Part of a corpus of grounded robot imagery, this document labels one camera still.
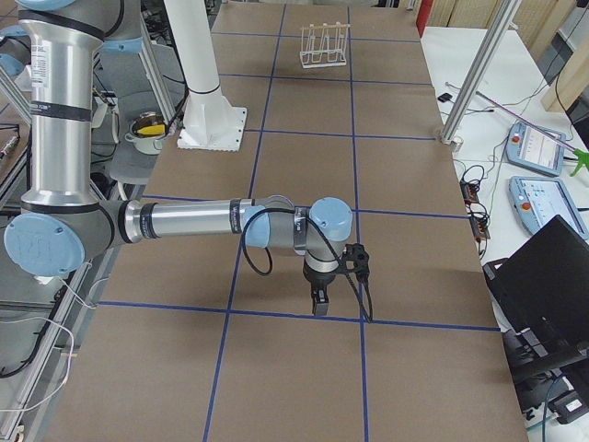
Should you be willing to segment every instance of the white table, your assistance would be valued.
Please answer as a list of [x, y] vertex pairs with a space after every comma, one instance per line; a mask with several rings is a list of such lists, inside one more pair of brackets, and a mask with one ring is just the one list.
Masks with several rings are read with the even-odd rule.
[[[460, 87], [470, 68], [479, 45], [484, 36], [484, 29], [426, 29], [422, 45], [425, 51], [430, 75], [436, 95], [449, 92], [455, 98], [458, 91], [446, 85], [446, 82]], [[480, 92], [500, 103], [516, 103], [529, 97], [538, 86], [545, 86], [543, 76], [537, 69], [532, 57], [515, 31], [508, 31], [499, 51], [496, 53], [489, 70], [479, 86]], [[523, 116], [540, 126], [548, 127], [572, 136], [571, 144], [584, 148], [579, 135], [571, 128], [571, 122], [564, 113], [546, 112], [540, 103], [544, 91], [510, 109], [516, 113], [523, 110]], [[472, 109], [488, 106], [485, 100], [475, 97], [470, 105]], [[452, 103], [440, 103], [440, 112], [449, 112]], [[492, 166], [493, 148], [505, 139], [514, 118], [501, 110], [492, 113], [474, 113], [466, 116], [457, 135], [464, 139], [462, 148], [454, 155], [466, 167], [481, 164], [486, 170]], [[496, 149], [497, 157], [502, 153], [503, 145]], [[589, 171], [584, 169], [574, 178], [569, 174], [574, 163], [565, 162], [560, 178], [568, 188], [577, 207], [589, 207]], [[464, 167], [456, 162], [456, 173], [462, 175]], [[473, 171], [468, 178], [477, 178], [478, 171]], [[491, 210], [491, 239], [487, 243], [487, 252], [483, 262], [511, 256], [531, 235], [524, 229], [512, 207], [508, 193], [508, 180], [512, 176], [539, 176], [527, 169], [519, 168], [507, 162], [497, 162], [489, 177], [481, 184], [479, 199]], [[494, 201], [491, 209], [491, 195], [494, 189]], [[583, 220], [589, 224], [589, 213]], [[539, 429], [529, 434], [530, 441], [541, 440]], [[589, 440], [589, 415], [570, 425], [547, 424], [547, 439], [551, 442], [572, 442]]]

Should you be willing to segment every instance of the white pillar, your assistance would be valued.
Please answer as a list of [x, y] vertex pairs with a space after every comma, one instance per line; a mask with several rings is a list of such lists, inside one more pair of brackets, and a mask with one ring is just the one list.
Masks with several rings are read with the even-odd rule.
[[221, 91], [203, 0], [164, 3], [190, 89], [178, 147], [239, 150], [247, 110], [232, 107]]

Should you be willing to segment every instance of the table surface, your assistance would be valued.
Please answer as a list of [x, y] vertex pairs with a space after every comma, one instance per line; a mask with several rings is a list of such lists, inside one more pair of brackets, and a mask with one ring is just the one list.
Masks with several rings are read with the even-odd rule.
[[[343, 199], [375, 323], [340, 279], [329, 316], [310, 316], [293, 253], [260, 278], [236, 237], [129, 246], [44, 440], [526, 440], [414, 18], [223, 5], [213, 39], [225, 95], [248, 107], [241, 149], [171, 140], [145, 191]], [[299, 28], [335, 21], [352, 24], [348, 66], [302, 69]]]
[[[455, 86], [462, 85], [484, 32], [482, 29], [446, 28], [428, 28], [425, 31], [422, 45], [437, 96], [445, 92], [457, 95], [457, 90], [449, 87], [446, 82]], [[500, 103], [517, 103], [531, 96], [538, 86], [545, 85], [546, 82], [525, 45], [517, 33], [510, 30], [496, 52], [479, 90]], [[529, 100], [529, 103], [525, 100], [509, 108], [518, 114], [521, 113], [531, 122], [567, 134], [569, 138], [572, 137], [570, 143], [573, 146], [586, 150], [564, 113], [544, 110], [540, 101], [545, 90], [548, 88], [545, 87], [541, 93]], [[475, 97], [470, 108], [482, 109], [488, 104], [483, 99]], [[449, 112], [452, 104], [438, 101], [438, 107], [440, 112]], [[486, 170], [490, 170], [493, 165], [493, 150], [496, 157], [502, 157], [502, 140], [514, 122], [515, 118], [500, 110], [466, 116], [456, 133], [465, 140], [460, 151], [454, 154], [458, 177], [464, 171], [464, 166], [460, 162], [466, 167], [480, 164]], [[572, 178], [570, 173], [573, 169], [574, 163], [565, 161], [560, 179], [565, 183], [577, 207], [589, 207], [589, 173], [583, 169]], [[473, 171], [468, 178], [479, 176], [479, 171]], [[498, 161], [488, 173], [488, 178], [481, 183], [479, 199], [491, 210], [491, 240], [488, 241], [487, 253], [483, 259], [485, 262], [510, 257], [531, 237], [519, 222], [509, 198], [508, 181], [512, 176], [541, 175], [506, 161]], [[589, 216], [582, 216], [585, 223], [589, 223]], [[541, 439], [539, 431], [530, 433], [529, 437], [531, 441]], [[587, 437], [589, 416], [584, 416], [572, 425], [549, 425], [548, 439], [551, 441], [586, 440]]]

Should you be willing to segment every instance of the green object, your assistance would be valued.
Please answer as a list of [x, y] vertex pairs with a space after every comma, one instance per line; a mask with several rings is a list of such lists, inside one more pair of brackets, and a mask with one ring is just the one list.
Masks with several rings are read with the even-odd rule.
[[589, 152], [584, 152], [581, 149], [574, 149], [573, 154], [576, 155], [579, 160], [577, 161], [577, 167], [574, 168], [574, 171], [571, 174], [572, 177], [574, 177], [583, 166], [589, 170]]

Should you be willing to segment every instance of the blue and white control device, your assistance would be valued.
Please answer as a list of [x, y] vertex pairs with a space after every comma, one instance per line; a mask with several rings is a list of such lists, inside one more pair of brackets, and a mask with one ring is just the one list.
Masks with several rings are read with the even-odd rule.
[[[566, 139], [560, 132], [544, 130], [562, 141]], [[512, 127], [505, 151], [509, 162], [522, 168], [549, 177], [558, 177], [562, 171], [564, 147], [523, 122], [517, 122]]]
[[522, 224], [532, 235], [560, 215], [581, 238], [589, 239], [589, 230], [558, 178], [512, 177], [509, 193]]

